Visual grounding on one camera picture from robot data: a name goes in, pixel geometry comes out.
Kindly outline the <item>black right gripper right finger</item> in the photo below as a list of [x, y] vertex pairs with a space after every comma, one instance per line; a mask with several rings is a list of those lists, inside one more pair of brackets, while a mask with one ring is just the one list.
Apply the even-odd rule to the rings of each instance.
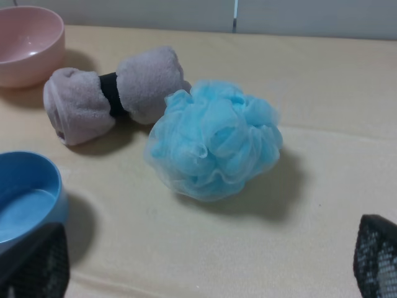
[[396, 297], [396, 224], [363, 215], [354, 251], [354, 276], [362, 297]]

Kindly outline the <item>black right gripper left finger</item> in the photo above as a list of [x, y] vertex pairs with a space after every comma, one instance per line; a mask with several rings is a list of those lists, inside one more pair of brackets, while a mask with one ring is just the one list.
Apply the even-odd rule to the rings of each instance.
[[1, 297], [64, 297], [70, 279], [66, 232], [48, 223], [1, 254]]

